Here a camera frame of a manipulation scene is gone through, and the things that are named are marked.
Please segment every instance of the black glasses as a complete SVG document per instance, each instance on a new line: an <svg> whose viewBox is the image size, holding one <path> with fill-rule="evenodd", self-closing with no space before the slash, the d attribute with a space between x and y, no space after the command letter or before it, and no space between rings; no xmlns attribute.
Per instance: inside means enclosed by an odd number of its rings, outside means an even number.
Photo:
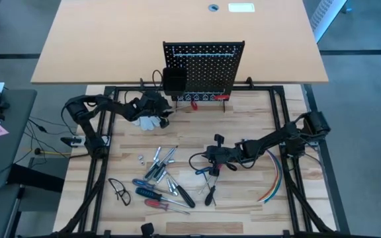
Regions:
<svg viewBox="0 0 381 238"><path fill-rule="evenodd" d="M115 191L115 194L118 197L120 197L124 203L125 206L130 204L130 201L132 200L130 197L130 193L124 188L124 185L115 178L109 178L108 181L110 182L112 188Z"/></svg>

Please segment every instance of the black pegboard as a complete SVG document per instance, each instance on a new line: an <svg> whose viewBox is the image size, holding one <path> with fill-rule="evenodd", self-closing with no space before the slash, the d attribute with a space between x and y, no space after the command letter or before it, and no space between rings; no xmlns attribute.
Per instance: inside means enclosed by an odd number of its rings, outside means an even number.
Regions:
<svg viewBox="0 0 381 238"><path fill-rule="evenodd" d="M163 43L165 63L187 69L182 97L173 100L214 100L230 95L245 42Z"/></svg>

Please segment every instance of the blue wire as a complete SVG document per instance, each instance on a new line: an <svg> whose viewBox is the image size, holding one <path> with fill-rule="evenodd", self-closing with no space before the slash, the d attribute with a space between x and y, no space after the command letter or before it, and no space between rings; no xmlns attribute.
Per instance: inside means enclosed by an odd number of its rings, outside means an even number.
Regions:
<svg viewBox="0 0 381 238"><path fill-rule="evenodd" d="M280 184L282 182L282 166L278 162L278 159L276 158L276 156L273 155L273 153L271 153L269 150L267 150L267 153L269 153L271 155L271 157L275 160L275 163L277 164L279 176L278 176L278 183L277 183L276 188L273 190L273 193L264 201L264 203L267 203L271 198L273 198L276 195L277 190L280 187Z"/></svg>
<svg viewBox="0 0 381 238"><path fill-rule="evenodd" d="M211 167L205 167L203 169L199 169L199 170L195 171L195 174L200 175L200 174L203 174L205 172L208 172L210 169L211 169Z"/></svg>

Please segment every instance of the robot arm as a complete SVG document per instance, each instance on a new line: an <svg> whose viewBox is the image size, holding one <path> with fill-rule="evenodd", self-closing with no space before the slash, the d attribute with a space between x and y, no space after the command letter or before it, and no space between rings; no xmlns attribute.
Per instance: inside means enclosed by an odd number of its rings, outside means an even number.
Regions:
<svg viewBox="0 0 381 238"><path fill-rule="evenodd" d="M85 106L95 107L89 111ZM141 99L135 98L126 104L114 102L112 99L102 96L79 96L66 102L67 109L73 121L80 125L86 135L85 147L91 157L104 158L107 154L106 144L101 135L97 134L90 122L101 111L109 111L123 116L127 121L133 122L141 116L158 116L161 119L160 126L165 128L169 125L167 119L172 112L169 103L155 91L145 92Z"/></svg>
<svg viewBox="0 0 381 238"><path fill-rule="evenodd" d="M297 121L304 119L304 127L298 129ZM235 143L234 148L222 147L224 137L216 135L214 140L217 146L210 145L204 152L204 157L213 166L237 162L244 164L254 162L264 152L276 145L285 143L286 154L292 157L300 157L305 153L305 145L313 141L323 139L330 132L322 112L307 112L300 115L295 121L286 123L281 129L261 138L249 139Z"/></svg>

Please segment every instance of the wood surface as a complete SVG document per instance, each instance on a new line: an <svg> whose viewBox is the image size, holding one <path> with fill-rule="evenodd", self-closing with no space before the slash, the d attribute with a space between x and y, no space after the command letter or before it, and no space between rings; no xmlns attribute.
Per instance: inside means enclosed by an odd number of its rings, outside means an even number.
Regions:
<svg viewBox="0 0 381 238"><path fill-rule="evenodd" d="M285 85L286 101L291 119L306 111L306 105L299 85ZM87 94L102 93L104 86L88 86ZM140 97L137 92L130 91L128 100ZM97 127L97 118L92 120ZM257 200L271 187L275 179L272 161L267 155L262 155L252 169L244 169L237 165L236 172L222 169L217 183L214 198L217 206L205 206L204 200L208 189L198 195L204 184L202 175L195 175L189 167L189 157L203 152L207 145L215 145L214 134L225 137L224 146L232 147L241 139L258 139L274 131L273 116L268 92L234 91L226 103L226 113L218 102L199 102L198 110L191 107L181 108L169 117L170 125L165 129L155 129L151 132L141 131L139 127L117 116L114 125L107 178L116 178L124 183L132 195L132 202L125 207L116 199L114 190L105 182L103 203L98 233L110 229L112 234L141 235L140 226L152 222L155 232L159 234L281 234L282 230L292 231L288 201L284 181L276 196L266 204ZM150 167L155 150L162 146L160 156L163 157L171 147L179 146L174 154L176 163L170 164L167 170L177 182L192 196L196 208L188 209L175 204L172 207L184 209L191 213L187 216L173 211L165 212L144 206L144 197L134 193L134 178L142 178ZM278 149L271 151L278 156ZM307 148L310 155L316 153ZM84 148L73 149L73 155L86 153ZM146 164L142 166L138 155L143 155ZM209 164L202 157L192 160L195 167L205 167ZM60 206L58 208L54 231L60 230L76 212L83 201L83 195L89 170L90 158L72 159L69 163ZM300 160L302 177L308 202L324 222L335 229L333 214L325 187L324 177L319 164L303 157ZM165 179L159 184L167 189ZM183 202L178 196L165 195L176 201ZM300 224L303 224L300 212ZM87 229L90 229L89 216Z"/></svg>
<svg viewBox="0 0 381 238"><path fill-rule="evenodd" d="M255 12L232 13L228 3L254 3ZM164 41L243 40L236 82L328 82L302 0L63 0L32 83L151 81L165 67Z"/></svg>

